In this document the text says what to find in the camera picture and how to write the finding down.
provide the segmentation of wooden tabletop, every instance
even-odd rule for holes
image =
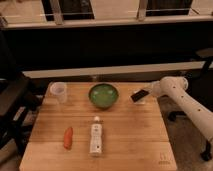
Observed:
[[[135,104],[130,96],[146,83],[110,83],[117,102],[107,110],[93,106],[88,92],[97,83],[68,83],[68,101],[59,104],[49,88],[36,119],[20,171],[176,170],[176,163],[157,100]],[[103,121],[103,154],[89,154],[94,116]],[[63,147],[66,128],[73,127],[71,150]]]

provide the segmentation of bowl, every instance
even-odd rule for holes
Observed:
[[[117,101],[118,96],[117,89],[106,83],[96,84],[89,91],[90,101],[102,109],[111,107]]]

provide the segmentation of bottle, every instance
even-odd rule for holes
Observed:
[[[94,123],[91,126],[90,154],[99,156],[102,153],[102,125],[100,117],[94,117]]]

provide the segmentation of carrot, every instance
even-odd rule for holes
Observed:
[[[69,127],[64,132],[64,148],[66,148],[67,150],[71,149],[72,136],[73,136],[73,129],[72,129],[72,127]]]

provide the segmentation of plastic cup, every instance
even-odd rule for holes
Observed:
[[[55,82],[50,86],[50,93],[53,94],[59,103],[67,101],[67,84],[64,82]]]

